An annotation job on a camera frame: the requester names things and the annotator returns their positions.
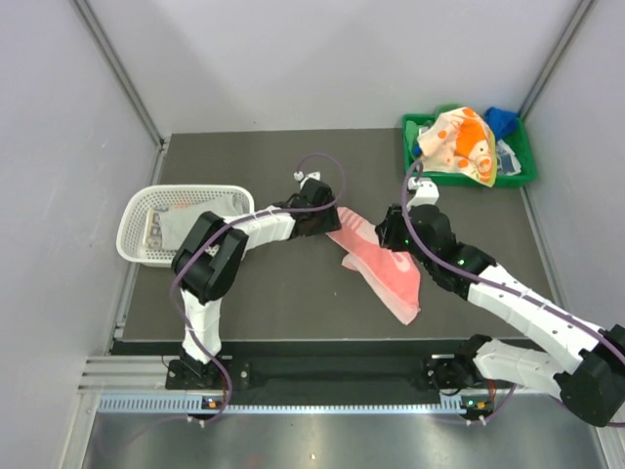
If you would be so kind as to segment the pink striped towel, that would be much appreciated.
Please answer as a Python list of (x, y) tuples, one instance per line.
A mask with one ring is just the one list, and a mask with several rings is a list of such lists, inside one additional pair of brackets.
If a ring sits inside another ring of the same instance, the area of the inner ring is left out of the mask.
[(342, 228), (328, 234), (347, 254), (346, 269), (358, 272), (376, 296), (403, 325), (419, 312), (421, 274), (405, 252), (393, 252), (379, 245), (375, 227), (347, 207), (338, 208)]

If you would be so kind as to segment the grey white towel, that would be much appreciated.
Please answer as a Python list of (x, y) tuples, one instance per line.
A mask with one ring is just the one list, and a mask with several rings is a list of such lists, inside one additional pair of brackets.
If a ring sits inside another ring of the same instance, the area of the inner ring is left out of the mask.
[(241, 200), (232, 194), (193, 205), (169, 208), (159, 215), (161, 247), (165, 250), (178, 250), (198, 218), (205, 212), (212, 212), (222, 218), (245, 213)]

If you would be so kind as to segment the colourful rabbit print towel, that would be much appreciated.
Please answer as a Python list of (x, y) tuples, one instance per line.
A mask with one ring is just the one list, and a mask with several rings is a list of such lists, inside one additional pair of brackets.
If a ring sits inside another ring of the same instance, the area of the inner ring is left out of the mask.
[[(193, 221), (184, 213), (190, 208), (189, 203), (150, 207), (146, 212), (146, 223), (141, 241), (141, 253), (151, 267), (168, 267), (173, 257), (185, 240)], [(167, 217), (165, 230), (162, 230), (160, 217), (174, 211)]]

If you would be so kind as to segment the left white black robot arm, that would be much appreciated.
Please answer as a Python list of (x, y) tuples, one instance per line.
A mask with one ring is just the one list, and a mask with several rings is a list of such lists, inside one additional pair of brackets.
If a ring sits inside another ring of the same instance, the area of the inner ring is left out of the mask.
[(325, 235), (341, 228), (335, 195), (311, 176), (286, 201), (241, 216), (199, 215), (176, 252), (171, 269), (185, 307), (185, 338), (175, 364), (200, 387), (221, 378), (219, 321), (247, 251), (273, 242)]

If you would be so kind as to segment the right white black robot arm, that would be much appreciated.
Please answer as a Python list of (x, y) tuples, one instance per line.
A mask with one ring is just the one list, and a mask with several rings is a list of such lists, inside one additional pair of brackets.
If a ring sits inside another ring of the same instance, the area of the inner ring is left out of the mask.
[(456, 375), (476, 387), (503, 380), (547, 394), (595, 427), (618, 427), (624, 405), (624, 328), (581, 320), (526, 287), (492, 256), (457, 240), (433, 205), (389, 207), (375, 227), (380, 245), (416, 259), (435, 284), (482, 308), (536, 344), (511, 346), (485, 335), (465, 341)]

